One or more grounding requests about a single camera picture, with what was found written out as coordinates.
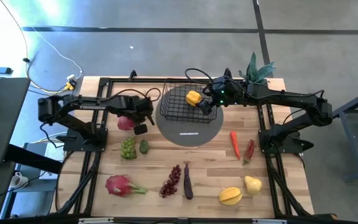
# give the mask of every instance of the wire basket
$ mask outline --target wire basket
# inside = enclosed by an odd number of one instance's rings
[[[175,82],[165,80],[162,92],[160,114],[172,121],[189,121],[195,123],[210,123],[216,119],[216,106],[212,107],[209,115],[186,102],[186,95],[190,90],[198,92],[202,99],[210,100],[210,96],[203,93],[204,84],[191,81]]]

